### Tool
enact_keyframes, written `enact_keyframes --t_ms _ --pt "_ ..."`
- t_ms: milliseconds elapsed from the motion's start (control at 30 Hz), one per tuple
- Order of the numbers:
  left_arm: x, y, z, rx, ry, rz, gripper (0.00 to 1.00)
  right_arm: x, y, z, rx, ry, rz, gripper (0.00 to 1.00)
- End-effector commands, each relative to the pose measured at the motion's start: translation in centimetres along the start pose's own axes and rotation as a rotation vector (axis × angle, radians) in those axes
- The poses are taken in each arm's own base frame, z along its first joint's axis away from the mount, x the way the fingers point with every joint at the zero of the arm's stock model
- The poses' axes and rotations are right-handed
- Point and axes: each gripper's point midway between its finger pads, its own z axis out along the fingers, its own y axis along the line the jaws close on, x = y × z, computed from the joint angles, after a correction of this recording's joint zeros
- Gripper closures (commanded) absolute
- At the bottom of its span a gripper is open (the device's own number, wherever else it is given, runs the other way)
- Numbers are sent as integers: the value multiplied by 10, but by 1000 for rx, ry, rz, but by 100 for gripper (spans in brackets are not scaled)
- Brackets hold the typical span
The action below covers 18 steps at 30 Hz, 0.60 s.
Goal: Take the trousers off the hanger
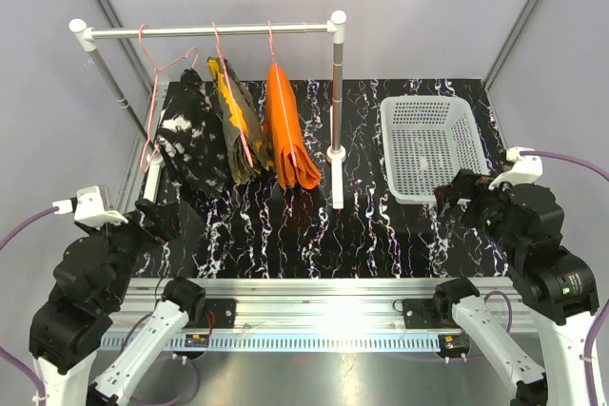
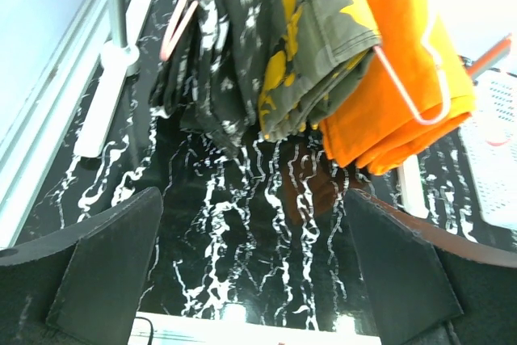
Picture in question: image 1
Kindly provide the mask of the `orange trousers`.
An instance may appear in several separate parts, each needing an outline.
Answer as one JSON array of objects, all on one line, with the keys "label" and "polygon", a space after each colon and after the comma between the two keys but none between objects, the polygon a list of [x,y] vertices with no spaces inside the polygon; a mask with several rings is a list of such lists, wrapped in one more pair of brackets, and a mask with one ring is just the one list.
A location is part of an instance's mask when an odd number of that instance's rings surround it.
[{"label": "orange trousers", "polygon": [[321,174],[304,144],[294,89],[276,64],[270,67],[266,79],[265,132],[272,143],[280,187],[315,188]]}]

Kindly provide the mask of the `pink hanger with orange trousers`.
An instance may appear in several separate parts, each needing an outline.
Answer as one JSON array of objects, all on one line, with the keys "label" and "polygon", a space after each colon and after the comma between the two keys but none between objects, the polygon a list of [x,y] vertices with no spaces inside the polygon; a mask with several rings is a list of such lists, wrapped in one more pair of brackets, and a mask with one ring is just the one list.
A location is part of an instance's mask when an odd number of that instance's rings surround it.
[{"label": "pink hanger with orange trousers", "polygon": [[286,136],[287,136],[288,143],[290,146],[291,159],[292,159],[293,166],[296,169],[298,166],[298,162],[297,162],[294,144],[293,144],[292,137],[291,137],[289,119],[287,117],[287,112],[286,112],[286,108],[285,108],[285,96],[284,96],[280,73],[279,73],[279,66],[278,66],[278,61],[277,61],[277,56],[276,56],[275,46],[274,46],[272,23],[270,20],[267,20],[267,26],[268,26],[268,42],[269,42],[269,49],[270,49],[270,53],[271,53],[272,68],[275,71],[275,78],[276,78],[277,87],[279,90],[280,101],[281,101],[282,111],[283,111],[284,121],[285,121],[285,131],[286,131]]}]

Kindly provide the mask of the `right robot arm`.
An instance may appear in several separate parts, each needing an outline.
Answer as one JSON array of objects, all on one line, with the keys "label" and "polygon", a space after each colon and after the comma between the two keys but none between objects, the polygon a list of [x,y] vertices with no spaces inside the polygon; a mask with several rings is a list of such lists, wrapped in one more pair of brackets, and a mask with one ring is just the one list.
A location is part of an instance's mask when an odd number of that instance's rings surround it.
[{"label": "right robot arm", "polygon": [[603,405],[595,336],[603,312],[591,268],[562,244],[562,208],[547,187],[495,184],[460,171],[434,192],[440,215],[466,200],[462,221],[503,252],[508,277],[529,309],[543,363],[533,361],[488,310],[467,278],[441,283],[434,320],[457,325],[481,350],[513,405]]}]

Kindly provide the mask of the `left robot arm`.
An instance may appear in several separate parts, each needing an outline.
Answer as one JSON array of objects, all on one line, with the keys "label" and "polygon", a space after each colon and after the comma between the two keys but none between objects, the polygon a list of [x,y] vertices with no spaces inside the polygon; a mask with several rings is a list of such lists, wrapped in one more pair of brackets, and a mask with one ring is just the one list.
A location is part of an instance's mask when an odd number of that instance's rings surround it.
[{"label": "left robot arm", "polygon": [[29,330],[29,351],[45,390],[42,405],[127,405],[172,337],[206,316],[206,292],[191,280],[171,280],[143,330],[96,379],[89,377],[111,314],[124,302],[140,257],[180,235],[179,205],[136,202],[126,215],[82,195],[71,200],[86,236],[55,267],[48,301]]}]

